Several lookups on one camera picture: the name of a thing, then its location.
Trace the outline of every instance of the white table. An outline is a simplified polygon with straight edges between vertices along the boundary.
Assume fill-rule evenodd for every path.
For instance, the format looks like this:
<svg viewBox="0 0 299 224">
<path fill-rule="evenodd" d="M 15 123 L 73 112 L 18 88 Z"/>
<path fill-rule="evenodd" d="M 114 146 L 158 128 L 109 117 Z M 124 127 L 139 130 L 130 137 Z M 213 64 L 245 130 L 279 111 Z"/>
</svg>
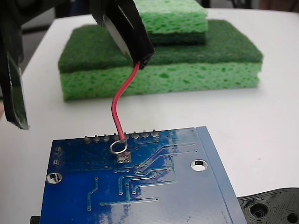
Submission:
<svg viewBox="0 0 299 224">
<path fill-rule="evenodd" d="M 257 89 L 123 97 L 126 132 L 207 126 L 237 196 L 299 187 L 299 15 L 211 9 L 264 53 Z M 112 99 L 64 102 L 57 62 L 74 28 L 55 20 L 23 75 L 30 131 L 0 122 L 0 223 L 29 224 L 41 211 L 52 140 L 113 134 Z"/>
</svg>

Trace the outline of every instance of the red wire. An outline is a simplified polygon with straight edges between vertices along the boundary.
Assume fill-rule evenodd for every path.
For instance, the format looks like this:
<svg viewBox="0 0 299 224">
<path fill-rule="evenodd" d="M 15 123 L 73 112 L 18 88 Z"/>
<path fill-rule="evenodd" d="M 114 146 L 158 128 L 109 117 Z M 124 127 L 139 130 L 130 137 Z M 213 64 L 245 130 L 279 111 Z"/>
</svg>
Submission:
<svg viewBox="0 0 299 224">
<path fill-rule="evenodd" d="M 132 71 L 132 74 L 125 81 L 125 83 L 121 86 L 121 88 L 117 91 L 116 95 L 113 98 L 112 105 L 111 105 L 112 117 L 113 117 L 117 132 L 118 132 L 121 140 L 126 140 L 126 137 L 125 137 L 125 134 L 123 133 L 123 130 L 121 127 L 121 122 L 117 116 L 117 110 L 116 110 L 117 101 L 119 100 L 119 98 L 121 97 L 123 92 L 127 89 L 127 87 L 131 84 L 131 82 L 134 80 L 134 78 L 137 75 L 138 70 L 139 70 L 139 62 L 136 63 L 136 65 Z"/>
</svg>

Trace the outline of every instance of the green sponge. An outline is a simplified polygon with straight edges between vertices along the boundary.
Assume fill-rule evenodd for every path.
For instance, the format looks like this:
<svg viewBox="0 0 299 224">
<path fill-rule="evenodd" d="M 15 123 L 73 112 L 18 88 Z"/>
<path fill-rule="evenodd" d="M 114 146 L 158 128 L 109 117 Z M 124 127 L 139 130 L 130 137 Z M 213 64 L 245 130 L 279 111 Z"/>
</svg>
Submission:
<svg viewBox="0 0 299 224">
<path fill-rule="evenodd" d="M 135 0 L 154 46 L 205 43 L 207 11 L 195 0 Z"/>
<path fill-rule="evenodd" d="M 207 11 L 195 0 L 135 0 L 149 34 L 207 31 Z"/>
<path fill-rule="evenodd" d="M 159 46 L 124 95 L 257 87 L 263 55 L 230 23 L 209 21 L 204 46 Z M 111 97 L 132 68 L 99 26 L 73 31 L 58 63 L 65 100 Z"/>
</svg>

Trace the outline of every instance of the metal pin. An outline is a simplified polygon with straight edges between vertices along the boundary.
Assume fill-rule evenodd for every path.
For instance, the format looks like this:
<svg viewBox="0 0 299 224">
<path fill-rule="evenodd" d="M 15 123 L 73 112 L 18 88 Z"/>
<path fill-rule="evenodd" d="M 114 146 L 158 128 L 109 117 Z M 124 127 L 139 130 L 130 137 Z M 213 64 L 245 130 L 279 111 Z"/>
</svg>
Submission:
<svg viewBox="0 0 299 224">
<path fill-rule="evenodd" d="M 107 136 L 106 134 L 104 134 L 104 141 L 109 141 L 109 136 Z"/>
<path fill-rule="evenodd" d="M 55 148 L 55 152 L 60 153 L 61 151 L 62 151 L 62 148 L 61 148 L 60 146 L 57 146 L 57 147 Z"/>
<path fill-rule="evenodd" d="M 136 132 L 133 132 L 132 137 L 134 139 L 138 139 L 139 138 L 139 134 L 137 134 Z"/>
<path fill-rule="evenodd" d="M 118 141 L 120 139 L 120 137 L 116 133 L 114 133 L 113 139 L 114 139 L 114 141 Z"/>
<path fill-rule="evenodd" d="M 54 161 L 53 161 L 53 165 L 54 165 L 54 166 L 58 166 L 59 164 L 60 164 L 60 161 L 59 161 L 59 160 L 54 160 Z"/>
<path fill-rule="evenodd" d="M 141 136 L 142 136 L 143 138 L 147 138 L 147 137 L 149 137 L 149 134 L 146 133 L 145 130 L 144 130 L 143 133 L 141 134 Z"/>
<path fill-rule="evenodd" d="M 97 135 L 95 135 L 94 138 L 93 138 L 93 140 L 94 140 L 95 142 L 99 142 L 99 141 L 100 141 L 100 137 L 98 137 Z"/>
<path fill-rule="evenodd" d="M 84 137 L 84 142 L 86 143 L 90 143 L 90 138 L 88 138 L 87 136 Z"/>
<path fill-rule="evenodd" d="M 124 134 L 125 134 L 126 140 L 128 140 L 130 136 L 126 133 L 124 133 Z"/>
<path fill-rule="evenodd" d="M 155 138 L 155 137 L 159 136 L 159 132 L 156 132 L 155 129 L 154 129 L 153 132 L 150 135 Z"/>
</svg>

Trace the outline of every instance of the silver mounting hole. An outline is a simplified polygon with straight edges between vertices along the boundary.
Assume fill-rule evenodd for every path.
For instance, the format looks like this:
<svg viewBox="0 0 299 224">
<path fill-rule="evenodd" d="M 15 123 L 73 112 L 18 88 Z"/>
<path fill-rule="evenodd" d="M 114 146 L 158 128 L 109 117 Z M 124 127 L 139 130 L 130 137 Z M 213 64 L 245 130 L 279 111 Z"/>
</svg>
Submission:
<svg viewBox="0 0 299 224">
<path fill-rule="evenodd" d="M 204 160 L 194 160 L 191 163 L 191 168 L 195 171 L 205 171 L 208 167 L 208 164 Z"/>
<path fill-rule="evenodd" d="M 62 181 L 62 176 L 60 173 L 51 173 L 47 175 L 46 181 L 49 184 L 57 184 Z"/>
</svg>

